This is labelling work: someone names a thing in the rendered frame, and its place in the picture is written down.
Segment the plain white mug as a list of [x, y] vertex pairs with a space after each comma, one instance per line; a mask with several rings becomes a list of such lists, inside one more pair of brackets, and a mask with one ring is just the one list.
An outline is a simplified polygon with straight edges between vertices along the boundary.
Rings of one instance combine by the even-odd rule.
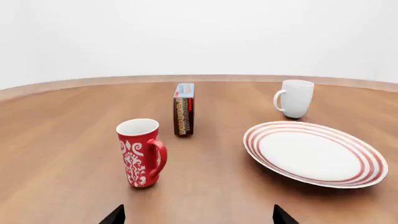
[[284, 80], [273, 98], [274, 108], [286, 117], [300, 119], [312, 102], [315, 84], [305, 80]]

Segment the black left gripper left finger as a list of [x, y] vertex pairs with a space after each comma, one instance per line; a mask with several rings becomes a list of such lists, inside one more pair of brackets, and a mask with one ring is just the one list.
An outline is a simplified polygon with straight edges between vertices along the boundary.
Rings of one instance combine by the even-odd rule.
[[124, 224], [124, 222], [125, 222], [124, 205], [120, 204], [98, 224]]

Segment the chocolate pudding box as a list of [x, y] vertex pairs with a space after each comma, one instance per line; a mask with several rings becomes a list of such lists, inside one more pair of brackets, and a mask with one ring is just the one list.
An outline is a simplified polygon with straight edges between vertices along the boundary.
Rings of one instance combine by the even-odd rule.
[[193, 135], [195, 115], [194, 93], [194, 83], [179, 83], [174, 93], [174, 134], [181, 138]]

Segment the red mug with white pattern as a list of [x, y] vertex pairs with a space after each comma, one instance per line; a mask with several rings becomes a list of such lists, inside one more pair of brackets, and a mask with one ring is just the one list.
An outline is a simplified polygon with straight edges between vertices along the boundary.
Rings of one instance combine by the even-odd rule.
[[167, 163], [167, 148], [159, 139], [159, 123], [131, 119], [116, 127], [126, 177], [133, 188], [154, 185]]

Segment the white plate with red rings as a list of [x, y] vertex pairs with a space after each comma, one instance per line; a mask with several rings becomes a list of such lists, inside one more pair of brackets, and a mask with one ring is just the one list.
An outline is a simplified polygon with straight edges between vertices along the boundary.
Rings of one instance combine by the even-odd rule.
[[273, 121], [249, 128], [247, 153], [262, 166], [300, 182], [336, 189], [380, 183], [388, 165], [380, 152], [345, 132], [319, 124]]

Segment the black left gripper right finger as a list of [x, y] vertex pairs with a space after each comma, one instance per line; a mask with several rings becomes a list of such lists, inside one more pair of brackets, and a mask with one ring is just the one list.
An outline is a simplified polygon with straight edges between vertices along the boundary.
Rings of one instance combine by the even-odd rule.
[[272, 214], [274, 224], [299, 224], [292, 216], [290, 216], [283, 208], [279, 205], [274, 205]]

